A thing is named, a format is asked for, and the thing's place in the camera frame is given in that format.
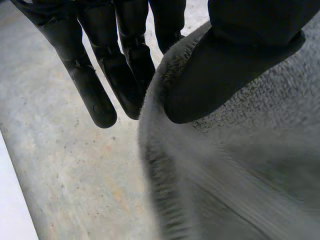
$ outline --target cloth fold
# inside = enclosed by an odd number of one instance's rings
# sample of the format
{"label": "cloth fold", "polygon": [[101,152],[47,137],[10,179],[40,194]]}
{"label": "cloth fold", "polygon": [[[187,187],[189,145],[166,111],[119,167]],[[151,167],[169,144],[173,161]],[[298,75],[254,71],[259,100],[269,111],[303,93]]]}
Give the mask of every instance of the cloth fold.
{"label": "cloth fold", "polygon": [[296,54],[210,115],[174,124],[164,97],[209,28],[167,52],[141,112],[140,155],[163,239],[319,239],[320,14]]}

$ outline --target black robotic finger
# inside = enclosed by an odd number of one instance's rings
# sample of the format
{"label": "black robotic finger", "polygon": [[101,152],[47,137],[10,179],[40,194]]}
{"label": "black robotic finger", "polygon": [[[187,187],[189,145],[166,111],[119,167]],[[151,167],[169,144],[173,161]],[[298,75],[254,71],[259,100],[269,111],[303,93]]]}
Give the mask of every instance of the black robotic finger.
{"label": "black robotic finger", "polygon": [[183,36],[186,0],[149,0],[154,16],[155,35],[163,54]]}
{"label": "black robotic finger", "polygon": [[92,66],[82,43],[82,28],[71,2],[51,0],[26,4],[12,0],[55,48],[71,76],[92,120],[100,128],[117,121],[117,113]]}
{"label": "black robotic finger", "polygon": [[148,0],[114,0],[122,50],[134,77],[147,91],[155,74],[155,66],[146,45]]}
{"label": "black robotic finger", "polygon": [[208,6],[212,28],[164,103],[174,123],[212,113],[298,51],[305,41],[301,28],[319,11],[320,1],[210,0]]}
{"label": "black robotic finger", "polygon": [[94,123],[100,128],[113,126],[117,113],[83,46],[77,18],[49,22],[38,29],[56,49]]}
{"label": "black robotic finger", "polygon": [[168,118],[185,124],[205,117],[246,84],[294,54],[304,41],[299,33],[286,47],[237,46],[215,39],[210,30],[193,50],[166,98]]}
{"label": "black robotic finger", "polygon": [[144,100],[143,89],[120,51],[115,8],[111,1],[100,2],[79,5],[78,19],[123,110],[137,120]]}

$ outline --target white surface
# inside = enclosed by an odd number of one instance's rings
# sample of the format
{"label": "white surface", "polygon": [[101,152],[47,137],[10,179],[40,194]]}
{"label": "white surface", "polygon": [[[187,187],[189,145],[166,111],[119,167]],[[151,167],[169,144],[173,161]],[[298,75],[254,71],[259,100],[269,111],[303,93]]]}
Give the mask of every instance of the white surface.
{"label": "white surface", "polygon": [[5,141],[0,132],[0,239],[37,240]]}

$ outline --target concrete floor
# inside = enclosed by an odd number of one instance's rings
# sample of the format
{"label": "concrete floor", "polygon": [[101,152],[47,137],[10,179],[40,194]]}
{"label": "concrete floor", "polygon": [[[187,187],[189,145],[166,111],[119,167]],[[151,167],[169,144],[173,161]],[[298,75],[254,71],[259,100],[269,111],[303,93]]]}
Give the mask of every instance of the concrete floor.
{"label": "concrete floor", "polygon": [[[208,20],[206,0],[188,0],[187,35]],[[162,55],[147,19],[146,41]],[[117,112],[96,127],[55,50],[10,2],[0,5],[0,130],[40,240],[155,240],[137,153],[137,122]]]}

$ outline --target gray cloth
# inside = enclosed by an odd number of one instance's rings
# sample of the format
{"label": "gray cloth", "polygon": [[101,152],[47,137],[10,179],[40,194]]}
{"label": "gray cloth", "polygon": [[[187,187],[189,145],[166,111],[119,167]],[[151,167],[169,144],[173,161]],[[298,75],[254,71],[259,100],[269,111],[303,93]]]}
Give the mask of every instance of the gray cloth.
{"label": "gray cloth", "polygon": [[164,56],[141,113],[140,154],[163,239],[320,239],[320,15],[295,55],[209,116],[174,124],[163,97],[209,27]]}

